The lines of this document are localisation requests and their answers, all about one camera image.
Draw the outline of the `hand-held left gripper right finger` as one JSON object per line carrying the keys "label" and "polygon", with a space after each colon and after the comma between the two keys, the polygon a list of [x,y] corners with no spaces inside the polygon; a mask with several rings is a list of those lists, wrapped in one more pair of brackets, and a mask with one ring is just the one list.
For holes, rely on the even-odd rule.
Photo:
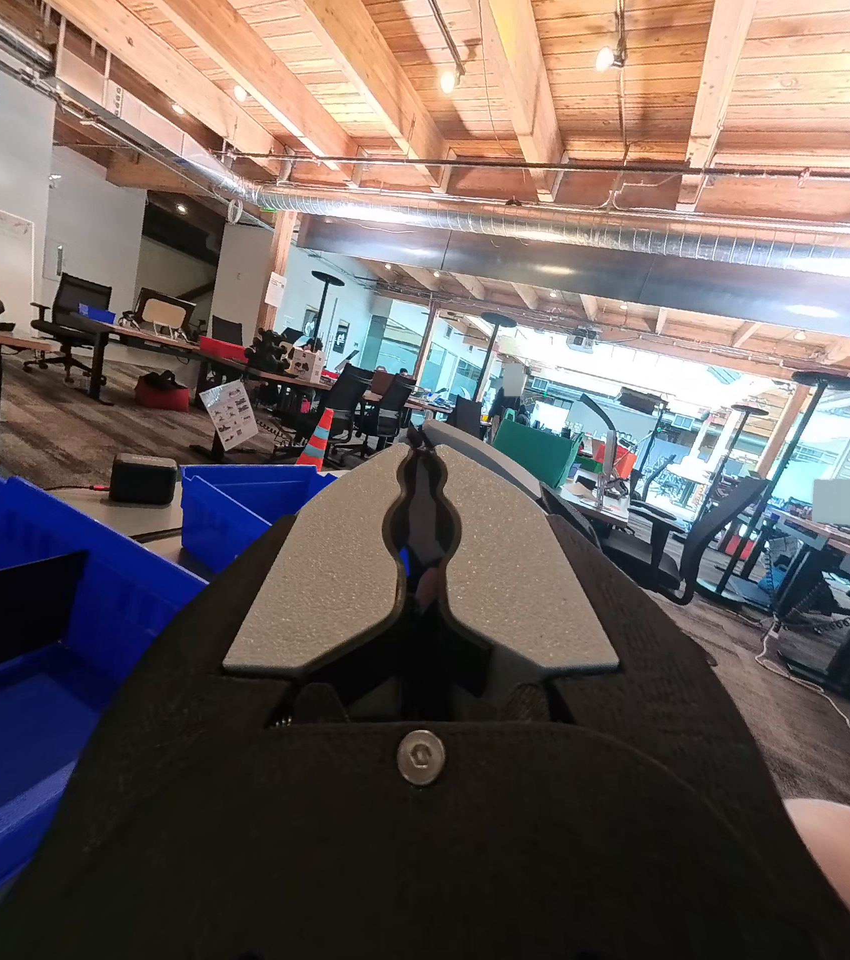
{"label": "hand-held left gripper right finger", "polygon": [[439,496],[455,521],[447,616],[481,673],[610,673],[620,659],[528,490],[446,444]]}

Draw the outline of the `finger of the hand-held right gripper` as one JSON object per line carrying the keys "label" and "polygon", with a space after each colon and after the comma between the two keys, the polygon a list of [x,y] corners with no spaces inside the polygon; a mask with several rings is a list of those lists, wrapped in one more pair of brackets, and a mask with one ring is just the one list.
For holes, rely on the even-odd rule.
{"label": "finger of the hand-held right gripper", "polygon": [[521,489],[532,500],[542,500],[541,481],[483,440],[455,426],[450,426],[446,421],[434,418],[428,418],[423,422],[423,434],[433,447],[443,446],[456,450]]}

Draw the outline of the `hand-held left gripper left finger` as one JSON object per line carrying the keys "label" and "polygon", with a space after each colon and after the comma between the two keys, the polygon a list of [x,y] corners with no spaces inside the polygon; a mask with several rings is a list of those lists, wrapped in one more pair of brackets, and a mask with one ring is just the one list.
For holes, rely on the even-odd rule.
{"label": "hand-held left gripper left finger", "polygon": [[400,510],[412,447],[399,443],[298,511],[225,654],[239,676],[306,676],[394,621],[407,593]]}

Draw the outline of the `blue plastic storage bin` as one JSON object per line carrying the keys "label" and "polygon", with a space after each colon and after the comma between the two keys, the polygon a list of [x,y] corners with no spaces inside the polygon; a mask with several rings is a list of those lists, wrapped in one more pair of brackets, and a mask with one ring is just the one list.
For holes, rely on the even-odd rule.
{"label": "blue plastic storage bin", "polygon": [[335,481],[310,465],[199,464],[181,468],[182,546],[217,574],[280,518]]}

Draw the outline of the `blue storage bin with divider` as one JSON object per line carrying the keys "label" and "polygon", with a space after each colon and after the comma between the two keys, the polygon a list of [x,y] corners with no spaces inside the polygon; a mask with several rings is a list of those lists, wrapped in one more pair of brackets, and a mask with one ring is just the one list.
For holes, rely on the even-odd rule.
{"label": "blue storage bin with divider", "polygon": [[0,570],[85,550],[66,636],[0,664],[0,888],[33,857],[101,714],[205,581],[20,478],[0,477]]}

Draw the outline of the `black office chair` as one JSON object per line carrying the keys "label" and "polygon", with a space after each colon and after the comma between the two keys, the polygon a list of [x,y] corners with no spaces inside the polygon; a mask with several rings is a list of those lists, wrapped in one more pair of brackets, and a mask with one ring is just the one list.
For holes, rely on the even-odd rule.
{"label": "black office chair", "polygon": [[357,432],[362,437],[359,456],[363,459],[371,455],[368,446],[371,439],[376,441],[374,451],[380,452],[398,436],[414,381],[398,373],[391,375],[388,383],[381,388],[373,379],[371,387],[371,393],[379,399],[370,405],[363,404],[361,417],[357,421]]}
{"label": "black office chair", "polygon": [[324,394],[319,405],[318,424],[321,424],[324,414],[331,413],[325,463],[333,462],[336,444],[344,444],[353,438],[356,432],[357,410],[370,389],[373,376],[372,370],[349,364],[335,380],[332,388]]}
{"label": "black office chair", "polygon": [[23,369],[31,373],[34,369],[61,366],[68,384],[74,382],[73,370],[78,369],[91,378],[93,367],[82,362],[75,350],[82,347],[94,351],[102,336],[86,331],[80,322],[92,320],[94,310],[109,311],[111,297],[111,286],[64,272],[51,306],[37,302],[31,304],[37,310],[37,316],[31,322],[32,329],[58,343],[58,353],[36,351],[35,359],[24,362]]}
{"label": "black office chair", "polygon": [[599,539],[603,555],[634,580],[640,587],[688,605],[695,594],[702,556],[712,539],[746,507],[757,504],[767,489],[767,480],[745,477],[727,496],[720,498],[710,510],[696,520],[685,533],[680,560],[667,553],[671,534],[683,534],[676,519],[645,504],[631,508],[631,515],[648,521],[650,540],[634,533],[613,530]]}

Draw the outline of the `orange traffic cone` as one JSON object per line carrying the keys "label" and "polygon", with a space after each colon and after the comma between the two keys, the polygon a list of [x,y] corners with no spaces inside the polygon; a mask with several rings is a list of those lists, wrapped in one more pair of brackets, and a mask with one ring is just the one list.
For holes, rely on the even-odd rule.
{"label": "orange traffic cone", "polygon": [[331,428],[333,426],[334,413],[335,412],[332,409],[326,408],[321,414],[318,423],[311,434],[311,437],[295,461],[296,466],[311,467],[319,473],[324,470],[324,462],[327,454],[328,440],[330,438]]}

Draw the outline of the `white printed sign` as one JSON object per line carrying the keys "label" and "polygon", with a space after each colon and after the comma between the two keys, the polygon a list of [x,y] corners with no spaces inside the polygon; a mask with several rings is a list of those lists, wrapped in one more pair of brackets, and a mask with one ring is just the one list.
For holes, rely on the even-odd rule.
{"label": "white printed sign", "polygon": [[211,418],[215,440],[224,453],[238,449],[242,443],[259,435],[260,426],[242,380],[200,391],[198,399]]}

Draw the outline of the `black power box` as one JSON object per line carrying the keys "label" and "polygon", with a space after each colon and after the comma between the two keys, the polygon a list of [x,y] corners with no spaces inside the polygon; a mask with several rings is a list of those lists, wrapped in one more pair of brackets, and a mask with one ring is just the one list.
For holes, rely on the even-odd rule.
{"label": "black power box", "polygon": [[179,467],[173,459],[122,452],[113,460],[108,494],[118,503],[167,507],[178,482]]}

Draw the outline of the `black bin divider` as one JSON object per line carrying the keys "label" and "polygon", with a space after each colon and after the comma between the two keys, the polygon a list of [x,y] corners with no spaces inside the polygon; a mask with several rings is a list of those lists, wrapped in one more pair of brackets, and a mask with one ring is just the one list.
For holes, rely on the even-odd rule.
{"label": "black bin divider", "polygon": [[79,550],[0,569],[0,665],[66,636],[88,557]]}

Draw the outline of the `metal air duct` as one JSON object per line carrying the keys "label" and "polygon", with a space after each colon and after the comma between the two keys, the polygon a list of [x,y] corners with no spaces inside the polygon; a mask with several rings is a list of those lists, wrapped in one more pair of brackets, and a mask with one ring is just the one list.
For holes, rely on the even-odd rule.
{"label": "metal air duct", "polygon": [[229,199],[273,211],[336,221],[415,227],[850,277],[850,228],[808,222],[720,221],[674,212],[637,213],[563,206],[508,205],[423,194],[284,188],[225,177]]}

